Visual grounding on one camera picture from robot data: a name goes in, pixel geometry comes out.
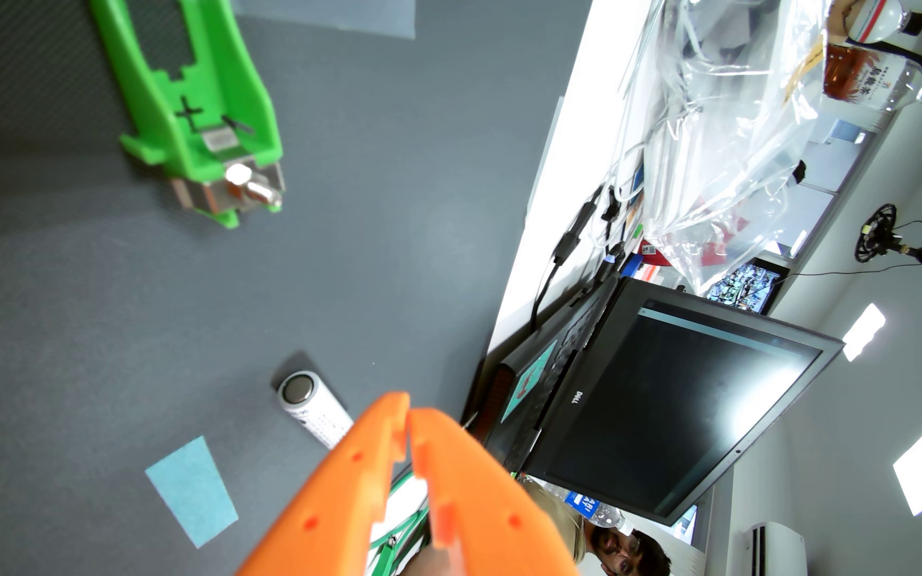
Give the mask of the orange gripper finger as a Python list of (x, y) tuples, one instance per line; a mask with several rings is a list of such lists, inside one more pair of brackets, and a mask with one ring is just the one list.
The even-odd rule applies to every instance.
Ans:
[(317, 466), (237, 575), (363, 575), (407, 447), (410, 397), (377, 399)]
[(432, 538), (410, 559), (412, 575), (578, 573), (553, 521), (450, 417), (411, 409), (410, 440)]

